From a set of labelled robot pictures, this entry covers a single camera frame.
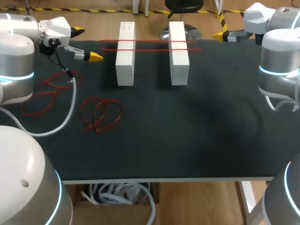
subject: white foam block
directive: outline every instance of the white foam block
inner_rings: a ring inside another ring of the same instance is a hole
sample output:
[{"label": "white foam block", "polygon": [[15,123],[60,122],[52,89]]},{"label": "white foam block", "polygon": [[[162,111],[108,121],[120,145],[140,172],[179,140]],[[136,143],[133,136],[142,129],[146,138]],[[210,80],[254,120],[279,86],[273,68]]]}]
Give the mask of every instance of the white foam block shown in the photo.
[{"label": "white foam block", "polygon": [[[169,40],[186,41],[183,22],[169,22]],[[169,42],[169,49],[187,49],[186,42]],[[187,85],[189,72],[188,51],[170,51],[172,85]]]},{"label": "white foam block", "polygon": [[[135,40],[135,22],[121,22],[119,40]],[[118,49],[135,49],[135,41],[119,41]],[[133,86],[135,51],[118,51],[116,71],[119,86]]]}]

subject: red zip tie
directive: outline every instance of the red zip tie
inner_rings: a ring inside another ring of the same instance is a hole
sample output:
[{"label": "red zip tie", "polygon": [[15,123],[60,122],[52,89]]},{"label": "red zip tie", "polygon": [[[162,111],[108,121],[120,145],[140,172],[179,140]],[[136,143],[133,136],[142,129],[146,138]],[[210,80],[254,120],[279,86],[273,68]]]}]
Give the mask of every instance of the red zip tie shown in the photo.
[{"label": "red zip tie", "polygon": [[83,111],[83,106],[84,106],[86,103],[88,103],[88,102],[90,102],[90,101],[93,101],[93,100],[98,100],[98,101],[100,101],[100,103],[101,103],[101,102],[102,102],[102,103],[104,102],[104,100],[101,99],[101,98],[99,98],[99,97],[90,97],[90,98],[88,98],[88,99],[86,99],[86,100],[84,100],[84,101],[82,102],[82,104],[81,104],[81,106],[80,106],[80,109],[79,109],[79,115],[80,115],[80,117],[82,118],[82,120],[88,125],[88,127],[85,128],[84,131],[88,131],[88,130],[92,129],[93,127],[95,127],[95,126],[103,119],[103,117],[104,117],[104,115],[105,115],[105,112],[106,112],[106,104],[104,104],[105,110],[104,110],[103,115],[100,117],[100,119],[98,119],[98,120],[96,120],[96,121],[95,121],[95,117],[94,117],[94,121],[93,121],[94,123],[93,123],[93,124],[90,124],[90,123],[88,122],[88,120],[85,119],[85,117],[83,116],[82,111]]},{"label": "red zip tie", "polygon": [[[81,81],[81,78],[82,78],[81,74],[79,72],[77,72],[77,71],[74,71],[74,70],[72,70],[72,73],[79,76],[79,82],[76,82],[76,85],[80,86],[80,84],[81,84],[80,81]],[[50,76],[47,80],[43,81],[40,84],[40,86],[43,86],[43,85],[47,84],[50,87],[54,87],[54,88],[57,88],[57,89],[71,89],[71,88],[73,88],[72,84],[70,84],[69,86],[58,86],[58,85],[50,83],[51,80],[53,80],[54,78],[56,78],[58,76],[61,76],[63,74],[66,74],[66,71],[61,71],[61,72],[59,72],[59,73],[57,73],[57,74],[55,74],[53,76]]]},{"label": "red zip tie", "polygon": [[97,120],[98,122],[95,121],[94,124],[95,124],[95,129],[96,129],[96,132],[97,132],[97,133],[100,133],[101,131],[104,131],[104,130],[106,130],[106,129],[108,129],[108,128],[111,128],[112,126],[114,126],[115,124],[117,124],[117,123],[120,121],[121,116],[122,116],[122,114],[123,114],[123,108],[122,108],[122,106],[121,106],[121,104],[120,104],[120,102],[119,102],[118,100],[115,100],[115,99],[107,99],[107,100],[104,100],[104,101],[100,102],[100,103],[96,106],[95,111],[94,111],[94,119],[95,119],[95,114],[96,114],[96,110],[98,109],[98,107],[101,106],[102,104],[106,104],[106,103],[108,103],[108,102],[115,102],[115,103],[117,103],[117,104],[119,105],[119,107],[120,107],[120,109],[121,109],[120,116],[119,116],[114,122],[112,122],[111,124],[108,124],[108,125],[106,125],[105,127],[100,128],[100,129],[97,128],[97,124],[99,124],[100,120]]},{"label": "red zip tie", "polygon": [[134,51],[134,52],[169,52],[169,51],[201,51],[201,48],[187,48],[187,49],[108,49],[108,48],[101,48],[102,51]]},{"label": "red zip tie", "polygon": [[[79,72],[73,71],[73,70],[72,70],[72,73],[74,73],[74,74],[76,74],[76,75],[79,76],[79,82],[76,82],[76,85],[79,86],[79,85],[80,85],[80,80],[81,80],[81,77],[82,77],[81,74],[80,74]],[[26,103],[26,102],[24,102],[24,103],[21,104],[21,113],[22,113],[23,115],[26,115],[26,116],[39,116],[39,115],[45,113],[47,110],[49,110],[49,109],[53,106],[53,104],[54,104],[54,102],[55,102],[55,100],[56,100],[56,98],[57,98],[58,90],[59,90],[59,89],[67,90],[67,89],[71,89],[71,88],[73,87],[72,85],[70,85],[70,86],[58,86],[58,85],[55,85],[55,84],[50,83],[50,81],[51,81],[52,79],[54,79],[54,78],[56,78],[56,77],[58,77],[58,76],[60,76],[60,75],[63,75],[63,74],[66,74],[66,72],[65,72],[65,71],[59,72],[59,73],[57,73],[57,74],[55,74],[55,75],[49,77],[47,80],[43,81],[43,82],[40,84],[40,86],[43,86],[43,85],[47,84],[47,85],[49,85],[50,87],[54,87],[54,88],[56,89],[55,91],[53,91],[53,92],[41,92],[41,93],[36,93],[36,94],[33,94],[33,95],[32,95],[32,98],[33,98],[33,97],[36,97],[36,96],[41,96],[41,95],[53,95],[53,98],[52,98],[50,104],[49,104],[46,108],[44,108],[43,110],[41,110],[41,111],[39,111],[39,112],[35,112],[35,113],[27,113],[27,112],[25,112],[25,110],[24,110],[24,106],[23,106],[23,105]]]},{"label": "red zip tie", "polygon": [[135,42],[150,42],[150,43],[168,43],[168,42],[183,42],[197,43],[196,41],[168,41],[168,40],[99,40],[100,42],[118,42],[118,41],[135,41]]},{"label": "red zip tie", "polygon": [[21,104],[21,113],[25,116],[39,116],[41,114],[43,114],[44,112],[46,112],[48,109],[50,109],[52,107],[52,105],[54,104],[54,101],[57,97],[57,89],[56,91],[53,92],[41,92],[41,93],[37,93],[37,94],[33,94],[32,97],[36,97],[36,96],[41,96],[41,95],[53,95],[52,100],[50,102],[50,104],[44,108],[43,110],[39,111],[39,112],[35,112],[35,113],[27,113],[24,111],[24,103]]}]

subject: black tablecloth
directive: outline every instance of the black tablecloth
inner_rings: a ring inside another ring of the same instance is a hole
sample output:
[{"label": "black tablecloth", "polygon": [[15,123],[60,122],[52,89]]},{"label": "black tablecloth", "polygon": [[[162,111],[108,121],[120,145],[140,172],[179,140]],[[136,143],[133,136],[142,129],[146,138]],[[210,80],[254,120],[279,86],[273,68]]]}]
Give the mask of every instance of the black tablecloth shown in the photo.
[{"label": "black tablecloth", "polygon": [[[171,86],[168,52],[137,52],[133,87],[118,87],[115,44],[74,41],[71,45],[101,54],[100,63],[62,62],[82,74],[74,115],[58,134],[37,138],[63,180],[129,178],[227,178],[274,176],[298,152],[300,114],[289,106],[270,110],[258,91],[260,46],[253,41],[200,41],[189,47],[187,86]],[[167,48],[138,43],[137,48]],[[53,90],[39,84],[60,71],[37,54],[35,92]],[[6,106],[31,132],[45,132],[65,118],[71,90],[60,90],[42,116],[21,114]],[[116,126],[96,134],[83,131],[79,107],[90,97],[114,98],[123,107]],[[40,104],[29,101],[26,110]],[[0,116],[2,125],[14,126]]]}]

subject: white cable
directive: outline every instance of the white cable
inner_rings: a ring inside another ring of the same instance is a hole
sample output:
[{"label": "white cable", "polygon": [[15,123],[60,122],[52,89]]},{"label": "white cable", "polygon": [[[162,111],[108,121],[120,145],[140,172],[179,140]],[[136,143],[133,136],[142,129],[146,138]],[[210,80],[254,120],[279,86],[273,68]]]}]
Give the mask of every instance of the white cable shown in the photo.
[{"label": "white cable", "polygon": [[278,103],[278,105],[275,107],[274,111],[278,111],[284,104],[293,104],[293,105],[295,105],[296,102],[294,100],[291,100],[291,99],[283,100],[283,101]]},{"label": "white cable", "polygon": [[269,107],[271,108],[271,110],[275,110],[275,108],[274,108],[274,106],[273,106],[273,104],[271,103],[271,101],[270,101],[270,99],[269,99],[269,97],[268,96],[265,96],[265,98],[266,98],[266,101],[267,101],[267,103],[268,103],[268,105],[269,105]]},{"label": "white cable", "polygon": [[[94,198],[94,194],[96,193],[96,189],[98,187],[98,184],[95,184],[94,188],[92,184],[89,186],[89,194],[90,196],[87,196],[84,192],[81,192],[81,194],[92,204],[94,205],[100,205],[100,204],[135,204],[135,199],[137,195],[141,193],[141,190],[146,192],[146,196],[149,197],[152,212],[150,215],[150,218],[147,222],[147,225],[151,225],[155,218],[156,208],[153,196],[148,188],[141,185],[140,183],[106,183],[103,184],[99,190],[98,190],[98,198],[101,202],[97,202]],[[124,197],[124,193],[132,188],[136,188],[136,193],[130,197],[129,199],[126,199]]]},{"label": "white cable", "polygon": [[151,194],[151,192],[143,185],[139,184],[139,183],[134,183],[133,184],[134,186],[144,190],[148,196],[149,196],[149,200],[150,200],[150,204],[151,204],[151,208],[152,208],[152,212],[151,212],[151,215],[150,215],[150,218],[148,220],[148,223],[147,225],[151,225],[154,221],[154,217],[155,217],[155,212],[156,212],[156,209],[155,209],[155,203],[154,203],[154,199],[153,199],[153,196]]},{"label": "white cable", "polygon": [[41,134],[30,133],[22,126],[22,124],[19,122],[19,120],[10,111],[8,111],[7,109],[2,108],[2,107],[0,107],[0,111],[4,112],[7,116],[9,116],[16,123],[16,125],[19,129],[23,130],[24,132],[26,132],[27,134],[29,134],[33,137],[45,137],[45,136],[52,135],[65,127],[65,125],[69,122],[71,115],[73,113],[75,101],[76,101],[76,80],[75,80],[75,78],[71,78],[70,82],[73,84],[73,95],[72,95],[71,107],[70,107],[69,113],[67,114],[67,117],[65,118],[63,123],[59,127],[55,128],[54,130],[51,130],[51,131],[48,131],[45,133],[41,133]]},{"label": "white cable", "polygon": [[276,107],[274,107],[273,104],[271,103],[269,97],[268,97],[268,96],[265,96],[265,98],[266,98],[266,101],[267,101],[267,103],[268,103],[270,109],[273,110],[273,111],[275,111],[275,112],[277,112],[284,104],[293,104],[293,105],[296,104],[296,101],[295,101],[295,100],[286,99],[286,100],[282,100],[281,102],[279,102],[279,103],[277,104]]}]

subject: black stool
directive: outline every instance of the black stool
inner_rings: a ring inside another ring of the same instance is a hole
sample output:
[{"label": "black stool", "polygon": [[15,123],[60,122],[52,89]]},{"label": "black stool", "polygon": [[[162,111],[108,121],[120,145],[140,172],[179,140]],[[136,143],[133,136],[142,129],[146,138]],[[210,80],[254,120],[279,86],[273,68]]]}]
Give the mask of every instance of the black stool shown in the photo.
[{"label": "black stool", "polygon": [[[165,0],[165,6],[171,10],[168,18],[171,18],[173,14],[180,14],[180,21],[183,21],[183,13],[195,13],[203,6],[204,0]],[[191,25],[185,24],[184,30],[187,40],[200,40],[202,39],[202,33]],[[169,39],[169,26],[166,27],[160,35],[162,40]]]}]

